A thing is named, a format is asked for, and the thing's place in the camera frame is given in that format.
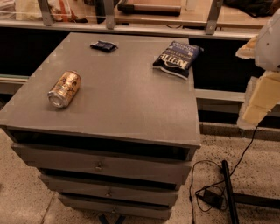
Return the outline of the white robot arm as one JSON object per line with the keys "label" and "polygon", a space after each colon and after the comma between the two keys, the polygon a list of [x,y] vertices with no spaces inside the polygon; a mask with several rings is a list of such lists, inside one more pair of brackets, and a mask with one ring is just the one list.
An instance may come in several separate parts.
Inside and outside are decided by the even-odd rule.
{"label": "white robot arm", "polygon": [[244,60],[254,59],[255,65],[264,70],[260,78],[248,83],[239,112],[237,125],[249,130],[280,102],[280,9],[235,55]]}

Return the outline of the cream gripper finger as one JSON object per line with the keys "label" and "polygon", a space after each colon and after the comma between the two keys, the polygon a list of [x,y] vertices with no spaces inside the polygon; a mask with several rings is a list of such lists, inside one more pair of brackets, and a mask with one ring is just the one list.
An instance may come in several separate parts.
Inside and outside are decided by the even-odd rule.
{"label": "cream gripper finger", "polygon": [[280,102],[280,73],[265,71],[260,78],[252,77],[247,85],[237,126],[252,130]]}
{"label": "cream gripper finger", "polygon": [[253,59],[255,57],[255,46],[257,37],[251,38],[245,45],[237,50],[235,56],[244,60]]}

